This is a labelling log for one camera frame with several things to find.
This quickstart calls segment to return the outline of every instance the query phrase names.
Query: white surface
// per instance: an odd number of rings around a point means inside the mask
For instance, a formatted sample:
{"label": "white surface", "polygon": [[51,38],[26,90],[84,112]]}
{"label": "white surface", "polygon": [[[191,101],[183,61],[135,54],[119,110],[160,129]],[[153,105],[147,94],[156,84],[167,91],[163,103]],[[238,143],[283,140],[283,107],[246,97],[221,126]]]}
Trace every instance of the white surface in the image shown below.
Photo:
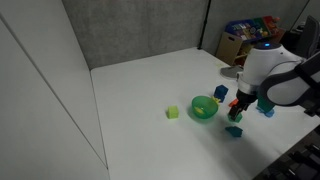
{"label": "white surface", "polygon": [[320,21],[319,13],[320,1],[319,0],[310,0],[304,11],[299,16],[293,28],[297,28],[301,22],[306,22],[308,15],[313,16],[318,21]]}
{"label": "white surface", "polygon": [[1,0],[0,13],[105,163],[90,72],[61,0]]}
{"label": "white surface", "polygon": [[108,180],[108,171],[0,21],[0,179]]}
{"label": "white surface", "polygon": [[[243,137],[230,137],[237,83],[221,78],[221,66],[194,48],[91,72],[112,180],[251,179],[320,123],[299,107],[276,107],[268,119],[253,104],[238,124]],[[192,99],[221,84],[229,92],[213,121],[193,120]],[[167,119],[170,105],[179,119]]]}

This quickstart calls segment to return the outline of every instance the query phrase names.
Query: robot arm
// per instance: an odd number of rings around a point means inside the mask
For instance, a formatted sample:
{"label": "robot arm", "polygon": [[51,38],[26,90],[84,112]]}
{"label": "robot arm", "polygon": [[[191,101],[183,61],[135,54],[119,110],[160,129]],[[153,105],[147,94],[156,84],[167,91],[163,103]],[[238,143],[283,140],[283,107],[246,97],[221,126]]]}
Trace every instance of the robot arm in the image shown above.
{"label": "robot arm", "polygon": [[280,44],[258,44],[250,51],[243,73],[238,74],[238,103],[229,112],[235,119],[257,99],[257,93],[272,104],[301,105],[316,112],[320,102],[320,54],[305,60]]}

